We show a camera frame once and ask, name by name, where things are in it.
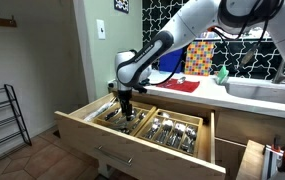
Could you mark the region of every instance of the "wooden cutlery organizer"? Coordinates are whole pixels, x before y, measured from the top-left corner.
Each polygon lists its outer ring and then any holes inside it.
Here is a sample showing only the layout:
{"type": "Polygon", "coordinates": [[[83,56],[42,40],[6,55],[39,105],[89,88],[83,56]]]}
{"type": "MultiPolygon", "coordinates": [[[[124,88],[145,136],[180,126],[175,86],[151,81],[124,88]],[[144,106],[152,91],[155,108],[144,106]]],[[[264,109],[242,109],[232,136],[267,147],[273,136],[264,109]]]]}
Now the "wooden cutlery organizer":
{"type": "Polygon", "coordinates": [[[137,137],[197,157],[203,119],[158,109],[137,137]]]}
{"type": "Polygon", "coordinates": [[[133,110],[134,118],[131,121],[127,122],[126,118],[122,116],[121,106],[119,102],[116,102],[105,112],[97,116],[93,123],[108,127],[116,131],[126,131],[126,133],[131,136],[135,136],[139,129],[144,125],[144,123],[154,114],[156,107],[148,104],[138,103],[130,101],[133,110]],[[107,118],[108,115],[114,113],[118,110],[118,113],[111,118],[107,118]]]}

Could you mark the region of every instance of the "tile floor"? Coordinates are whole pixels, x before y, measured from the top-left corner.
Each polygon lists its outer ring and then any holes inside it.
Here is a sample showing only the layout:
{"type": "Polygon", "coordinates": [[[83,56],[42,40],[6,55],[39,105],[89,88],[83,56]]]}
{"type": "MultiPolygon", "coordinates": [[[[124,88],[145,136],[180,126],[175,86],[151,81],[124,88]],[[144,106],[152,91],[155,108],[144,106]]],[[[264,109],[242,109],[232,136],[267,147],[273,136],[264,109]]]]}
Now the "tile floor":
{"type": "MultiPolygon", "coordinates": [[[[64,145],[53,135],[53,127],[32,138],[26,146],[0,161],[0,180],[94,180],[98,176],[98,161],[76,149],[64,145]]],[[[133,180],[115,171],[110,180],[133,180]]]]}

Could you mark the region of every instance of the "drawer handle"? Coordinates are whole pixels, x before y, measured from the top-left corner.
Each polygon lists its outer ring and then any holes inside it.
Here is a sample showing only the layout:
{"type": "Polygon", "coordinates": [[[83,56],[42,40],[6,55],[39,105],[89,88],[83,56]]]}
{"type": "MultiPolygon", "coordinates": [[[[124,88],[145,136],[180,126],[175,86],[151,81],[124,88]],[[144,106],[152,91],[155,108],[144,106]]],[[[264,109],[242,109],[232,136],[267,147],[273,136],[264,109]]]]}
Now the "drawer handle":
{"type": "Polygon", "coordinates": [[[114,156],[114,155],[112,155],[111,153],[109,153],[109,152],[107,152],[107,151],[105,151],[104,149],[102,149],[103,148],[103,146],[99,146],[98,148],[95,148],[96,150],[98,150],[99,152],[101,152],[102,154],[104,154],[104,155],[106,155],[107,157],[109,157],[109,158],[112,158],[112,159],[114,159],[114,160],[117,160],[117,161],[119,161],[119,162],[121,162],[121,163],[123,163],[123,164],[125,164],[125,165],[127,165],[127,166],[132,166],[132,159],[133,158],[130,158],[130,159],[128,159],[128,160],[123,160],[123,159],[121,159],[121,158],[119,158],[119,157],[116,157],[116,156],[114,156]]]}

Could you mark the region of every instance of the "wooden drawer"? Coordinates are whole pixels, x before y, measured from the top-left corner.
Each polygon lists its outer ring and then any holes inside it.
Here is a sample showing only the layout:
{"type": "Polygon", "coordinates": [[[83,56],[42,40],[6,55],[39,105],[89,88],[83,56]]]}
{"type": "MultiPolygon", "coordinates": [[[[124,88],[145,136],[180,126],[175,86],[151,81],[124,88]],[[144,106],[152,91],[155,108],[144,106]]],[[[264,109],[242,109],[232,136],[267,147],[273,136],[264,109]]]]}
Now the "wooden drawer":
{"type": "Polygon", "coordinates": [[[197,157],[111,130],[83,117],[113,98],[109,94],[71,114],[56,112],[61,140],[138,179],[224,179],[214,164],[214,112],[202,125],[197,157]]]}

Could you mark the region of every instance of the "red mat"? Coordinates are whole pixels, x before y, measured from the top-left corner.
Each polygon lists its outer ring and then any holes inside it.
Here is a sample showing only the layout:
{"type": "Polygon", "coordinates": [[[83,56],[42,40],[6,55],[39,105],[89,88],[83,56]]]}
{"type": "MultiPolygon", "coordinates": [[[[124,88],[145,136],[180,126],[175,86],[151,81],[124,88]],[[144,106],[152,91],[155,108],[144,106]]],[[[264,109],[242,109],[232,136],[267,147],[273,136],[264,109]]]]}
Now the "red mat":
{"type": "Polygon", "coordinates": [[[173,89],[183,92],[193,92],[196,90],[196,88],[199,87],[200,82],[191,82],[191,81],[184,81],[182,84],[177,84],[177,79],[171,79],[167,81],[166,83],[157,85],[156,87],[160,88],[167,88],[167,89],[173,89]]]}

